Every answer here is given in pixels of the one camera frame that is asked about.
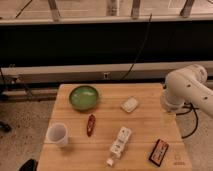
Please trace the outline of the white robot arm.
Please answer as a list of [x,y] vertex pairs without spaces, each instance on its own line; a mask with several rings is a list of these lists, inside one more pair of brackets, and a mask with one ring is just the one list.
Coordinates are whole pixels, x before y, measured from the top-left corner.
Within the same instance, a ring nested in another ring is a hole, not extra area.
[[172,112],[190,102],[213,118],[213,90],[205,85],[206,81],[206,69],[197,64],[169,72],[160,97],[162,108]]

